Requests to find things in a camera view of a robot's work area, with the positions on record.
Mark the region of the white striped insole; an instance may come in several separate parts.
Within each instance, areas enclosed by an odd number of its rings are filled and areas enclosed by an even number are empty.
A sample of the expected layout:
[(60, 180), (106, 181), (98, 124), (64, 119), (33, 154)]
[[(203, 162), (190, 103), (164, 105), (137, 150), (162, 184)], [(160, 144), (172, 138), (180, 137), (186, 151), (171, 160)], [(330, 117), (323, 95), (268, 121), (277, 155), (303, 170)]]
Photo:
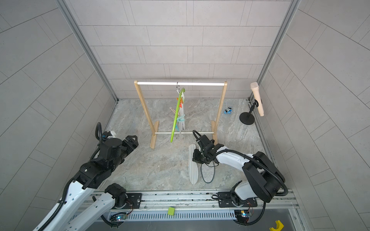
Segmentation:
[(195, 185), (198, 181), (198, 166), (197, 163), (193, 161), (193, 154), (196, 148), (195, 144), (191, 144), (188, 147), (188, 175), (192, 185)]

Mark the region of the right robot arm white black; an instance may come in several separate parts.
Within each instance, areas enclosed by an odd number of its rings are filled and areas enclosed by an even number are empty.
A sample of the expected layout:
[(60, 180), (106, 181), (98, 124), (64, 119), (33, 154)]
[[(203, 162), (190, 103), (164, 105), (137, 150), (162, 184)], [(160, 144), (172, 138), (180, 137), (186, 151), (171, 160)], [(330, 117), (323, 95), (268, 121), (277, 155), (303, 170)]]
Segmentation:
[(193, 162), (207, 165), (213, 163), (213, 167), (225, 164), (245, 174), (247, 181), (236, 183), (227, 198), (235, 206), (242, 206), (249, 198), (259, 198), (269, 203), (275, 196), (288, 194), (285, 178), (263, 152), (254, 155), (243, 154), (222, 144), (216, 144), (215, 140), (209, 140), (206, 135), (201, 135), (196, 130), (192, 133), (199, 146), (193, 153)]

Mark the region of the wooden clothes rack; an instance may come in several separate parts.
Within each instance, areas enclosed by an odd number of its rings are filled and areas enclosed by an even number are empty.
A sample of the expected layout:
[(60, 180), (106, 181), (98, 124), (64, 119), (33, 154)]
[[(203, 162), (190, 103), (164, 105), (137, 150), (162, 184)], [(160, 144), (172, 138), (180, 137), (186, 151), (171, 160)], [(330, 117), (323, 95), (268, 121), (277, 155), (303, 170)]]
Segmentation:
[[(152, 132), (151, 141), (150, 141), (150, 148), (151, 149), (155, 148), (157, 135), (159, 135), (159, 134), (169, 134), (169, 135), (171, 135), (171, 131), (160, 132), (159, 131), (159, 123), (160, 122), (159, 121), (156, 121), (156, 122), (152, 121), (152, 118), (151, 118), (151, 115), (149, 113), (148, 106), (146, 104), (141, 86), (176, 86), (177, 83), (179, 84), (180, 87), (181, 86), (182, 87), (183, 86), (206, 86), (206, 87), (215, 86), (215, 87), (222, 87), (223, 88), (221, 98), (220, 98), (219, 107), (218, 107), (217, 117), (216, 117), (215, 120), (211, 121), (211, 131), (202, 131), (201, 132), (201, 134), (211, 134), (213, 140), (215, 140), (215, 142), (218, 142), (217, 130), (218, 130), (218, 125), (219, 125), (219, 121), (220, 121), (220, 117), (221, 117), (221, 111), (222, 111), (222, 108), (223, 108), (224, 99), (225, 99), (226, 90), (227, 90), (227, 82), (226, 81), (223, 82), (223, 83), (221, 83), (221, 82), (220, 83), (219, 82), (211, 83), (211, 82), (144, 82), (144, 81), (135, 80), (134, 85), (135, 85), (137, 94), (139, 96), (141, 105), (143, 107), (145, 116), (147, 118), (147, 121), (149, 123), (150, 129), (151, 129), (151, 132)], [(176, 124), (176, 127), (175, 127), (175, 133), (174, 134), (180, 134), (180, 135), (181, 134), (186, 134), (186, 132), (183, 131), (184, 123), (185, 123), (185, 114), (184, 114), (184, 98), (185, 97), (184, 97), (184, 94), (185, 94), (185, 92), (183, 93), (183, 96), (182, 96), (182, 101), (181, 101), (181, 104), (180, 104), (180, 110), (179, 110), (179, 115), (178, 115), (177, 124)]]

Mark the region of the green clip hanger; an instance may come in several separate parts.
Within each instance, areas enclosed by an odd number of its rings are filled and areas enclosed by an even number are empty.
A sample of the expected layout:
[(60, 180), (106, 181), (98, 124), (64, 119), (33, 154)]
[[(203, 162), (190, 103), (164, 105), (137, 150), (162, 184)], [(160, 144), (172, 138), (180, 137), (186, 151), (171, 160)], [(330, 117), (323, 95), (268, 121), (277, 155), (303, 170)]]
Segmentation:
[(174, 138), (175, 127), (176, 127), (176, 124), (177, 124), (177, 119), (178, 119), (178, 115), (179, 115), (179, 110), (180, 110), (180, 104), (181, 104), (181, 101), (182, 101), (182, 96), (183, 96), (183, 93), (185, 92), (185, 89), (184, 88), (180, 89), (180, 86), (179, 86), (178, 83), (176, 84), (176, 90), (177, 90), (177, 92), (178, 92), (179, 95), (178, 95), (178, 98), (177, 98), (176, 111), (175, 111), (175, 116), (174, 116), (172, 131), (171, 131), (171, 138), (170, 138), (170, 142), (171, 143), (173, 142), (173, 138)]

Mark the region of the dark grey felt insole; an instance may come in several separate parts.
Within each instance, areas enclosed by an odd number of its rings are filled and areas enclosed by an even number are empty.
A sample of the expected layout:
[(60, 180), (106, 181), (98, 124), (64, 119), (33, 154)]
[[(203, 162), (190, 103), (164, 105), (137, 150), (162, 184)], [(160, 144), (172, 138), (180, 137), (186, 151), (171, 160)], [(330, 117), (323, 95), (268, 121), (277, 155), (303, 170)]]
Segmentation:
[(212, 183), (215, 176), (215, 165), (212, 163), (211, 165), (202, 164), (200, 167), (200, 172), (203, 181), (206, 184)]

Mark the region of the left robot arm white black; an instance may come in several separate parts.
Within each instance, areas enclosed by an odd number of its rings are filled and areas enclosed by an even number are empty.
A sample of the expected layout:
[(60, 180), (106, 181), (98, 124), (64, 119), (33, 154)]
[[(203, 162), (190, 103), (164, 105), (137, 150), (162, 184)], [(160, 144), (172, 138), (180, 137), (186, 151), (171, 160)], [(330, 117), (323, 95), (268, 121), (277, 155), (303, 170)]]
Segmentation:
[(137, 136), (121, 140), (113, 131), (102, 131), (97, 123), (95, 137), (99, 143), (90, 160), (65, 185), (61, 199), (36, 226), (37, 231), (85, 231), (101, 218), (110, 227), (118, 228), (134, 209), (138, 209), (142, 195), (127, 194), (117, 183), (109, 185), (99, 198), (79, 215), (75, 213), (89, 199), (125, 158), (138, 146)]

